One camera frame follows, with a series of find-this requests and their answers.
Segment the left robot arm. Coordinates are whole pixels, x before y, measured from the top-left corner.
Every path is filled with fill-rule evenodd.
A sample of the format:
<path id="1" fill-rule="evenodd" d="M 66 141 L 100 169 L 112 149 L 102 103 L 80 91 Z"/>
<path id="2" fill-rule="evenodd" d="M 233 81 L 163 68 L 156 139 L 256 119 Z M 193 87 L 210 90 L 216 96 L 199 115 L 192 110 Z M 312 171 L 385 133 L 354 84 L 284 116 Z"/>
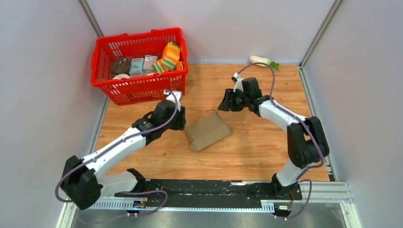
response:
<path id="1" fill-rule="evenodd" d="M 186 108 L 179 102 L 164 99 L 107 146 L 83 158 L 71 156 L 55 187 L 56 198 L 61 202 L 73 202 L 79 209 L 87 209 L 99 198 L 120 192 L 140 197 L 145 184 L 133 169 L 112 175 L 107 172 L 128 155 L 159 139 L 165 131 L 184 130 L 185 113 Z"/>

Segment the brown cardboard box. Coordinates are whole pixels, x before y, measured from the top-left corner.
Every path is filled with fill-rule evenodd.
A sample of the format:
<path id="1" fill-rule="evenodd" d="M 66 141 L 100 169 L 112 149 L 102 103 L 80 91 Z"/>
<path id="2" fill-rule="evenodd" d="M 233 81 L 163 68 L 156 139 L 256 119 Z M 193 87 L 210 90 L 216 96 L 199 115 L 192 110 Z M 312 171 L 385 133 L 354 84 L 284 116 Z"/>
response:
<path id="1" fill-rule="evenodd" d="M 197 152 L 231 135 L 232 127 L 214 112 L 187 125 L 185 132 L 191 141 L 190 149 Z"/>

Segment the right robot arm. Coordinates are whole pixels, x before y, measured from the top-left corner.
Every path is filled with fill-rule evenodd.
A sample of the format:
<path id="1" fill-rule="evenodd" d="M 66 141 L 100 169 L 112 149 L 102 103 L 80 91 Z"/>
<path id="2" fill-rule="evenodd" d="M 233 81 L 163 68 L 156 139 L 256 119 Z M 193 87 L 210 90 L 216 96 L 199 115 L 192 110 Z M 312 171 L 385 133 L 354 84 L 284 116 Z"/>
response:
<path id="1" fill-rule="evenodd" d="M 305 117 L 280 105 L 271 95 L 263 95 L 256 78 L 232 78 L 235 86 L 226 89 L 220 111 L 240 112 L 248 108 L 259 117 L 277 125 L 287 134 L 289 160 L 272 176 L 271 193 L 285 198 L 299 179 L 312 168 L 325 163 L 330 149 L 318 117 Z"/>

